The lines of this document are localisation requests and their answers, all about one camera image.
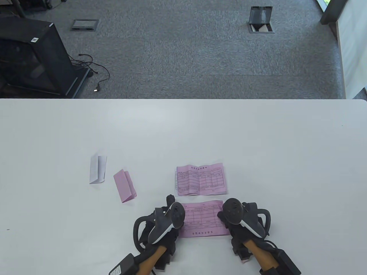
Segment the person's left hand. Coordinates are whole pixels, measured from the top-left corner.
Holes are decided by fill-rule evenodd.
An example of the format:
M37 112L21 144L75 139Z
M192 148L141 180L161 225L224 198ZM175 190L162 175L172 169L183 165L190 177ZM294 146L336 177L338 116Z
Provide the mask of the person's left hand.
M145 228L134 242L140 253L153 255L158 247L166 248L170 255L175 252L175 242L184 225L185 209L174 195L166 197L166 206L156 207L153 213L140 219L136 228L145 222Z

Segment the person's right hand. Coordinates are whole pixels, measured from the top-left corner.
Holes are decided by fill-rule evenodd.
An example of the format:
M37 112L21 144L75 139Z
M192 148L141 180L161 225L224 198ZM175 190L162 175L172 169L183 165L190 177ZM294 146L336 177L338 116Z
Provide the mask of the person's right hand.
M229 230L232 237L238 239L241 243L246 243L250 240L254 241L255 244L260 248L270 248L270 243L266 242L264 238L255 236L250 230L241 226L240 224L234 225L227 221L222 211L218 212L217 217Z

